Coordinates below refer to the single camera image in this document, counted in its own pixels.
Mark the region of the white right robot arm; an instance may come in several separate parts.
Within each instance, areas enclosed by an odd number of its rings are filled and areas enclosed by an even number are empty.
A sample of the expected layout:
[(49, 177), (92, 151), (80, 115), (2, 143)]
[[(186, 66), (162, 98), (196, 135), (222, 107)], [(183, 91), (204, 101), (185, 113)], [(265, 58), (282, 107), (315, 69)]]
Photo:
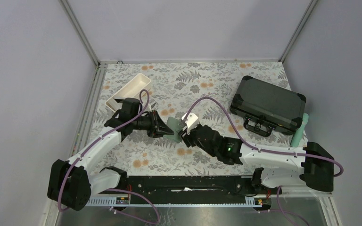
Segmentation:
[(224, 137), (209, 126), (183, 128), (178, 135), (187, 147), (199, 147), (227, 165), (259, 164), (251, 187), (258, 194), (279, 186), (307, 186), (320, 192), (334, 190), (335, 159), (318, 143), (304, 147), (245, 144), (240, 138)]

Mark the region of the green card holder wallet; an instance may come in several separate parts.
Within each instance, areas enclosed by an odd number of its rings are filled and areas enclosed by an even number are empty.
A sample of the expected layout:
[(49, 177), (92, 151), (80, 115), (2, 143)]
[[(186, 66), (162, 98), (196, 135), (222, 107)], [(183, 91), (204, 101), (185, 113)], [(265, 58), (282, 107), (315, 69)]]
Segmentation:
[(163, 137), (173, 142), (181, 143), (182, 138), (179, 135), (179, 133), (183, 130), (183, 127), (181, 126), (181, 120), (174, 117), (169, 117), (166, 125), (173, 131), (173, 135), (164, 135)]

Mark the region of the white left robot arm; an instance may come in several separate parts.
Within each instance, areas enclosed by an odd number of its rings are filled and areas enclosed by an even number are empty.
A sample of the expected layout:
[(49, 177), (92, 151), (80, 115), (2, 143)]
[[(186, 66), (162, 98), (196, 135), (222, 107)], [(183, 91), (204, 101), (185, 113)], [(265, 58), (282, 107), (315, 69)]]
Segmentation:
[(126, 98), (93, 141), (68, 160), (52, 164), (47, 197), (57, 202), (59, 211), (79, 211), (93, 195), (109, 189), (120, 194), (129, 188), (126, 171), (116, 167), (105, 167), (98, 173), (93, 170), (135, 130), (146, 131), (151, 138), (174, 135), (156, 110), (147, 111), (140, 100)]

